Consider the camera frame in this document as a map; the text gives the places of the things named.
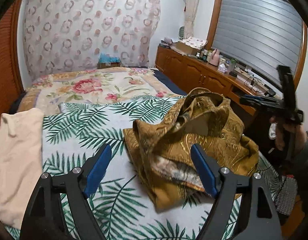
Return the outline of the person right hand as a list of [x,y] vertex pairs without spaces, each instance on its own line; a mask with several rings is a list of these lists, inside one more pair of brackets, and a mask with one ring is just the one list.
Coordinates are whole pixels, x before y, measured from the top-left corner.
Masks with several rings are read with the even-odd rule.
[[270,123],[276,123],[276,139],[275,145],[278,150],[282,151],[285,148],[286,143],[292,135],[294,141],[294,153],[299,153],[305,146],[307,141],[307,135],[302,125],[285,124],[281,118],[272,116]]

